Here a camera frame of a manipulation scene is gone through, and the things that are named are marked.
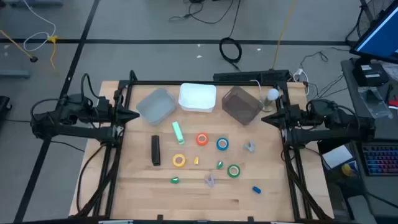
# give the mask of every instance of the brown translucent bin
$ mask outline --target brown translucent bin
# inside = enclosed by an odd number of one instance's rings
[[[262,109],[258,99],[238,86],[225,94],[222,104],[223,110],[243,125],[248,125]]]

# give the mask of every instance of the yellow tape roll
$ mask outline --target yellow tape roll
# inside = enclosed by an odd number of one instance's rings
[[[183,155],[183,154],[176,154],[176,155],[174,155],[173,156],[173,164],[176,166],[176,167],[182,167],[182,166],[184,166],[184,164],[185,164],[185,156]]]

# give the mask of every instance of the gray floor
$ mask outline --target gray floor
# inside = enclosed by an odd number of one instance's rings
[[[67,0],[62,8],[36,11],[56,23],[57,35],[61,39],[79,39],[92,3],[93,0]],[[216,20],[228,4],[228,1],[207,0],[198,17]],[[168,21],[171,16],[185,14],[187,6],[177,0],[101,0],[88,38],[220,39],[229,34],[233,12],[216,25],[201,24],[192,19]],[[359,1],[355,0],[300,0],[284,40],[341,41],[355,23],[358,6]],[[243,0],[233,38],[277,40],[289,7],[287,0]],[[34,32],[43,29],[50,32],[51,29],[26,9],[0,9],[0,21],[2,29],[13,38],[26,38]],[[32,71],[29,80],[0,81],[0,95],[10,96],[14,105],[9,119],[29,119],[30,107],[36,101],[58,97],[76,47],[77,44],[57,45],[57,72],[54,73],[49,61],[52,45],[46,44],[34,52],[39,61],[30,63],[13,45],[0,44],[0,69]],[[275,69],[294,72],[305,55],[328,47],[332,46],[283,45]],[[226,52],[236,53],[231,46],[226,48]],[[275,49],[275,45],[243,45],[239,67],[242,71],[267,70],[272,66]],[[304,64],[310,82],[320,89],[341,75],[340,61],[352,57],[348,52],[332,49],[326,50],[325,54],[329,58],[327,63],[316,56],[308,58]],[[86,72],[98,92],[102,81],[127,79],[130,69],[140,80],[211,80],[214,73],[234,71],[221,58],[217,45],[86,44],[69,93],[80,91],[80,78]],[[346,84],[342,80],[330,92],[344,87]],[[352,107],[348,94],[348,91],[342,91],[330,99]],[[308,98],[314,96],[312,88]],[[52,110],[53,107],[54,104],[48,103],[38,107],[37,111]],[[86,143],[85,139],[78,138],[56,139],[83,149]],[[28,124],[6,123],[0,132],[0,142],[0,223],[6,223],[14,219],[42,141],[32,135]],[[68,215],[82,155],[67,146],[51,145],[25,221]]]

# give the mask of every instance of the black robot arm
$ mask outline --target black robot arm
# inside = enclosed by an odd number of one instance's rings
[[[306,110],[292,105],[289,110],[282,110],[262,118],[263,122],[284,130],[284,144],[293,147],[304,147],[312,141],[338,142],[339,145],[351,140],[368,141],[374,137],[374,119],[361,118],[346,114],[333,101],[312,100]],[[326,130],[305,129],[305,126],[324,124]]]
[[[37,138],[57,135],[76,136],[97,139],[101,143],[114,143],[117,140],[117,127],[138,118],[139,113],[127,110],[123,106],[121,90],[114,94],[115,106],[104,96],[98,97],[98,105],[82,94],[64,96],[59,99],[59,106],[54,111],[34,114],[31,111],[30,125]],[[107,127],[86,128],[76,126],[82,123],[111,123]]]

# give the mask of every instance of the green object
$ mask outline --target green object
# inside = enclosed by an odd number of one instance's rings
[[[184,144],[184,138],[182,137],[182,133],[181,133],[181,129],[180,126],[178,125],[178,122],[173,122],[173,129],[174,129],[174,133],[175,136],[177,137],[178,143],[179,144]]]
[[[223,165],[224,165],[224,162],[223,161],[219,161],[218,164],[217,164],[217,169],[221,169],[223,167]]]
[[[178,177],[174,177],[173,179],[170,180],[172,184],[178,184],[180,182],[180,179]]]
[[[241,168],[238,165],[230,165],[227,169],[227,174],[232,178],[237,178],[241,174]]]

